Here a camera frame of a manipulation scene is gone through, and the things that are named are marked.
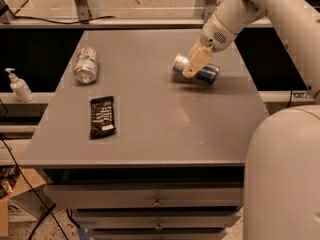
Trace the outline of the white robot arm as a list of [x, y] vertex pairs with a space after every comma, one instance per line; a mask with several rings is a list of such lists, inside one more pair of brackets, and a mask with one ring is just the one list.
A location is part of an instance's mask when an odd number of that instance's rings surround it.
[[[305, 83], [320, 89], [320, 20], [305, 0], [223, 0], [187, 56], [191, 78], [249, 24], [268, 17]], [[320, 106], [280, 110], [248, 148], [243, 240], [320, 240]]]

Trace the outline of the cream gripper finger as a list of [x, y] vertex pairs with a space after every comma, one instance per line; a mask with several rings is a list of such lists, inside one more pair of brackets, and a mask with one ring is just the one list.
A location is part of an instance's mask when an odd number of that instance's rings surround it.
[[197, 39], [196, 42], [193, 44], [192, 48], [190, 49], [190, 51], [188, 52], [188, 55], [187, 57], [189, 59], [191, 59], [194, 54], [200, 49], [200, 48], [203, 48], [204, 47], [204, 44], [201, 42], [200, 39]]
[[210, 47], [202, 46], [191, 52], [187, 65], [182, 71], [186, 78], [193, 78], [204, 66], [212, 59], [212, 50]]

